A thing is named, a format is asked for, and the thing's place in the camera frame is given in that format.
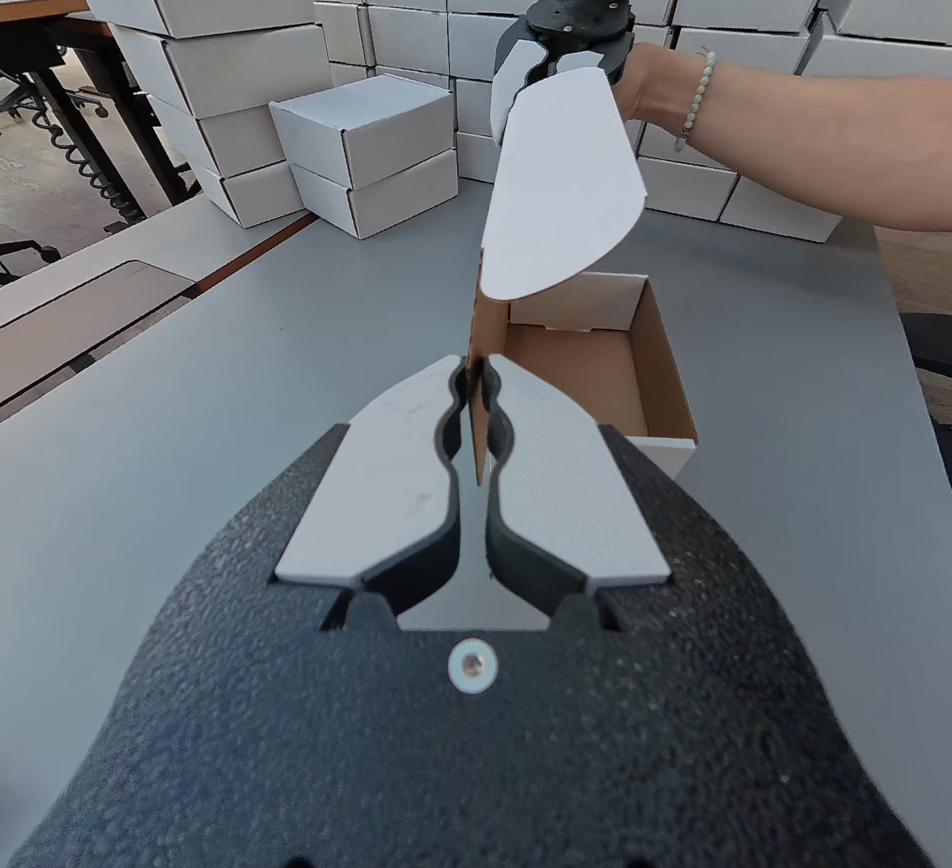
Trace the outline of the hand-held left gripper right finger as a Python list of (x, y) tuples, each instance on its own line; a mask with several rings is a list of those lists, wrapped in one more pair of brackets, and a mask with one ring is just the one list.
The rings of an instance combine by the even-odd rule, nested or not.
[(572, 596), (661, 585), (670, 566), (598, 422), (502, 354), (482, 364), (485, 551), (508, 591), (553, 617)]

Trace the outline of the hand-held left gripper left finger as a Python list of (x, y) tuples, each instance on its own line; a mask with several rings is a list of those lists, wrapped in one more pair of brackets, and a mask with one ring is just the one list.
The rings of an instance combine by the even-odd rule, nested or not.
[(348, 424), (274, 575), (375, 593), (393, 612), (430, 598), (459, 562), (466, 367), (448, 355), (392, 386)]

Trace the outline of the white cardboard box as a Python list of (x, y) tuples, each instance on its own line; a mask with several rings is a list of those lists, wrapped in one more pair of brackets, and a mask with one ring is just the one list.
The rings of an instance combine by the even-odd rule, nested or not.
[(477, 479), (487, 451), (482, 366), (501, 354), (611, 425), (671, 479), (698, 434), (645, 275), (602, 272), (647, 191), (604, 71), (525, 87), (503, 133), (482, 234), (468, 382)]

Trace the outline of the person's right hand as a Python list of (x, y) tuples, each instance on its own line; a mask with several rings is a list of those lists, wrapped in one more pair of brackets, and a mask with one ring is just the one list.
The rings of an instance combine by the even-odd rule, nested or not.
[(712, 53), (688, 55), (636, 43), (612, 92), (623, 122), (659, 126), (684, 144), (713, 71)]

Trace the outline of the person's right forearm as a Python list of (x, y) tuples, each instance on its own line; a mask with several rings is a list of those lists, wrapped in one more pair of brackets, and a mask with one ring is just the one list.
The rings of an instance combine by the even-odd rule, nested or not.
[(951, 82), (717, 65), (688, 144), (804, 206), (951, 231)]

